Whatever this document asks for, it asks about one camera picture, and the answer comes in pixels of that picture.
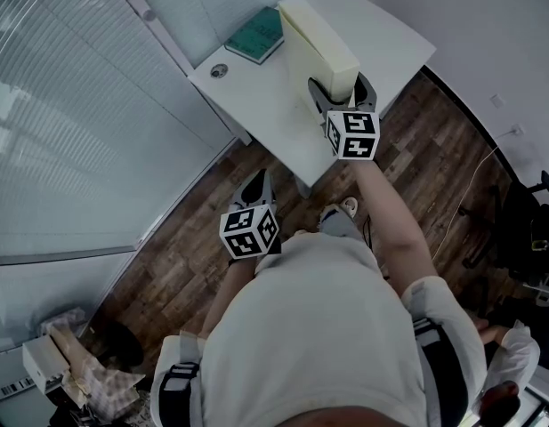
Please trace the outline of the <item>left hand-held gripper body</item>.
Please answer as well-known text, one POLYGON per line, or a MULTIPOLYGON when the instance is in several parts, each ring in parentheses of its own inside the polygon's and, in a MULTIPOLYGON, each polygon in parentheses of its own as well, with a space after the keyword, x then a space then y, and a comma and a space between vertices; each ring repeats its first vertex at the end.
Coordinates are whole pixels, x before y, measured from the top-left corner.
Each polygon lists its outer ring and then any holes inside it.
POLYGON ((281 251, 279 225, 270 205, 257 205, 224 213, 219 236, 234 260, 281 251))

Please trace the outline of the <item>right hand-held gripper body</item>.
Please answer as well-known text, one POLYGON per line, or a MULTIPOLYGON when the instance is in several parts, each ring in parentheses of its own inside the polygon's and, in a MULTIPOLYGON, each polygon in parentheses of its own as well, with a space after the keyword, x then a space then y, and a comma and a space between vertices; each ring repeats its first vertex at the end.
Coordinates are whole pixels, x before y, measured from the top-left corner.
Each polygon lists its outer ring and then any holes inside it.
POLYGON ((353 107, 319 101, 325 138, 338 159, 371 161, 380 141, 380 120, 372 100, 353 107))

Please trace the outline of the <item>person's right forearm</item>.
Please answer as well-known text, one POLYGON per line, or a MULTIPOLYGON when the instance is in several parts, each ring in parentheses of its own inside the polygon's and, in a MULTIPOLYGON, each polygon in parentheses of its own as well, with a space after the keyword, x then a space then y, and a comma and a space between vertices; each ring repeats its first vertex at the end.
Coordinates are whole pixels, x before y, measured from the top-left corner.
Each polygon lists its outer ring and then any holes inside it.
POLYGON ((416 219, 373 161, 351 161, 393 289, 402 295, 417 280, 435 276, 429 246, 416 219))

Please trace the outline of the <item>person's left forearm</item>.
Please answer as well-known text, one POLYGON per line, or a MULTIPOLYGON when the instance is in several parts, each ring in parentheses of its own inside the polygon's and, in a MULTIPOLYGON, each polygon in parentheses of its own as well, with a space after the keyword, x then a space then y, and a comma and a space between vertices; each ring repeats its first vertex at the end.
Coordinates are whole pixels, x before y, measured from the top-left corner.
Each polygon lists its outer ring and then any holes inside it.
POLYGON ((234 261, 227 269, 222 284, 215 296, 199 336, 207 338, 218 325, 224 312, 237 294, 254 279, 257 258, 234 261))

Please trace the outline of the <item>white desk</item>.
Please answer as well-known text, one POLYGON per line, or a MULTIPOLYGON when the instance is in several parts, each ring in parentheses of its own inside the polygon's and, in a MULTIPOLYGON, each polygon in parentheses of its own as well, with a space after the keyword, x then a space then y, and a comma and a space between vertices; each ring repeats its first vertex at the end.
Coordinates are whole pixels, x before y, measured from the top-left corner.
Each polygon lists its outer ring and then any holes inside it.
MULTIPOLYGON (((375 111, 384 115, 435 52, 412 28, 368 0, 306 0, 359 60, 359 71, 376 91, 375 111)), ((261 65, 225 47, 189 76, 218 109, 259 141, 305 188, 334 164, 322 117, 290 82, 284 43, 261 65), (224 63, 228 74, 210 77, 224 63)))

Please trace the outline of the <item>green book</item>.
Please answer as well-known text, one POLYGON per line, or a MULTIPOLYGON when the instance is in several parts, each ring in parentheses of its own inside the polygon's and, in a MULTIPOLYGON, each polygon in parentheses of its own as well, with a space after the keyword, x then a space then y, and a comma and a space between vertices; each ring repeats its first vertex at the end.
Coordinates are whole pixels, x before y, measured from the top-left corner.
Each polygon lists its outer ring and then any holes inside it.
POLYGON ((224 47, 229 52, 261 65, 283 42, 279 10, 264 7, 241 26, 224 43, 224 47))

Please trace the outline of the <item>person's white shirt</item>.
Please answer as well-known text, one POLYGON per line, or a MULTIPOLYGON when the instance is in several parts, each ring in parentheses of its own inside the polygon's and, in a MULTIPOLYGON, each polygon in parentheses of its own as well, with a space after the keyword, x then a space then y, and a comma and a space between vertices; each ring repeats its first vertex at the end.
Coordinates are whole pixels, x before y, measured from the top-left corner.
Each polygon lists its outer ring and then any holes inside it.
POLYGON ((306 233, 259 264, 206 339, 164 340, 156 427, 279 427, 361 408, 407 427, 458 425, 487 373, 446 281, 402 295, 353 238, 306 233))

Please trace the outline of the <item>black bag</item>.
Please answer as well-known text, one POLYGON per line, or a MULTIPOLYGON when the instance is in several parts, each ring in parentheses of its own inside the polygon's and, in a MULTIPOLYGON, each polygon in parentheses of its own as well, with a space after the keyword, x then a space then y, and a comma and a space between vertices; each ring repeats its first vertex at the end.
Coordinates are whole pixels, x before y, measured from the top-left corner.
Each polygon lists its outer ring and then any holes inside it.
POLYGON ((122 367, 137 367, 144 360, 144 352, 139 340, 125 325, 112 321, 106 325, 101 336, 103 351, 96 356, 102 363, 114 359, 122 367))

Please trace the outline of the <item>glass partition with blinds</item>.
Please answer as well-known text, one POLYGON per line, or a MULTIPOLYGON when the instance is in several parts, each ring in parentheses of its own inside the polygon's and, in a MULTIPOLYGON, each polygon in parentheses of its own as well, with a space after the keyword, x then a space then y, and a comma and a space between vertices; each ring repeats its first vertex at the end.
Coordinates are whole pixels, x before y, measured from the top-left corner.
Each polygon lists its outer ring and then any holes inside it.
POLYGON ((0 265, 132 250, 232 139, 126 0, 0 0, 0 265))

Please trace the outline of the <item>black office chair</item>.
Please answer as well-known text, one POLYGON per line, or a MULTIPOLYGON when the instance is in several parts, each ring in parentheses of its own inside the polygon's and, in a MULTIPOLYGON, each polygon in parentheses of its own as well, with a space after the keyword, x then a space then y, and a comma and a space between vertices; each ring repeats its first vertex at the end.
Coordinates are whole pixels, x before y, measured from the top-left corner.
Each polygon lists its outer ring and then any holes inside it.
POLYGON ((497 298, 490 298, 491 283, 487 277, 477 277, 462 292, 461 301, 466 309, 484 318, 492 325, 512 327, 517 320, 530 330, 540 349, 538 365, 549 370, 549 304, 536 302, 536 288, 518 278, 497 298))
POLYGON ((497 185, 490 186, 488 192, 494 199, 492 222, 460 206, 457 209, 459 215, 486 225, 489 231, 487 243, 473 259, 463 259, 463 266, 473 269, 491 250, 495 250, 494 266, 507 269, 511 278, 528 283, 549 274, 549 250, 531 250, 533 240, 549 240, 549 205, 539 203, 535 197, 543 190, 549 193, 547 171, 541 172, 540 182, 532 187, 512 182, 505 198, 501 198, 497 185))

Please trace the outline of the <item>bubble wrap sheet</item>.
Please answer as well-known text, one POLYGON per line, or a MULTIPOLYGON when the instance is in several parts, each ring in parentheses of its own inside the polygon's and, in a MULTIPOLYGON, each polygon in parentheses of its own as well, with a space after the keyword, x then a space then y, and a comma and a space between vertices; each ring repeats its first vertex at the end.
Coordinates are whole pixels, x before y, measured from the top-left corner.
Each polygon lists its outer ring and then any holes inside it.
POLYGON ((145 375, 106 368, 97 358, 85 360, 77 379, 89 407, 103 422, 111 423, 125 415, 139 398, 136 385, 145 375))

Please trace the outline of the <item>brown cardboard piece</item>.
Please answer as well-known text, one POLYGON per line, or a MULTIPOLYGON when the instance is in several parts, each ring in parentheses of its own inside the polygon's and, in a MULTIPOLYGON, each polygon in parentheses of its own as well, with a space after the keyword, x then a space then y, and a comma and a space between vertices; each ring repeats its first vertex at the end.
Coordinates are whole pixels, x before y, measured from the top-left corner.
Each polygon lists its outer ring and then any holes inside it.
POLYGON ((97 405, 101 395, 103 366, 69 327, 50 326, 48 334, 69 364, 69 370, 62 377, 61 388, 78 408, 97 405))

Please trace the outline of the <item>white plastic object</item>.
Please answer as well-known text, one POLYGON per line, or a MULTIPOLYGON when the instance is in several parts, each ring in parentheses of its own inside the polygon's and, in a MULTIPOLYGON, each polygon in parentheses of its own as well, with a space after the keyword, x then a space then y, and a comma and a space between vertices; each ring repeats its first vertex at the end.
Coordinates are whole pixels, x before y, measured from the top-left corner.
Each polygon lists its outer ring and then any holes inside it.
POLYGON ((537 306, 549 306, 549 274, 523 285, 536 292, 537 306))

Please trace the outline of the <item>white box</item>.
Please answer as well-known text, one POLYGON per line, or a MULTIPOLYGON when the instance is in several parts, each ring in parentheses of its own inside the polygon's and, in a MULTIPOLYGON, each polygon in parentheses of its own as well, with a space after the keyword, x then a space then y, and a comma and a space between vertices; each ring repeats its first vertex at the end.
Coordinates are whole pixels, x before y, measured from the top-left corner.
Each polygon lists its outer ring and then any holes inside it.
POLYGON ((69 375, 69 363, 49 335, 22 344, 22 363, 44 395, 60 387, 69 375))

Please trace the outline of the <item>barcode label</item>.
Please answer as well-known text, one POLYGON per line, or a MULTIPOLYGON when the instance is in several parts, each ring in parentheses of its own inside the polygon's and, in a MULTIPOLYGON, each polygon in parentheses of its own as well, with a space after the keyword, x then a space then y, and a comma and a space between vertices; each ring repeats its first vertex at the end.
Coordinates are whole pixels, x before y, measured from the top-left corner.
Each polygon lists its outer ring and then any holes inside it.
POLYGON ((0 400, 8 399, 34 387, 35 383, 30 378, 25 378, 17 382, 7 384, 0 388, 0 400))

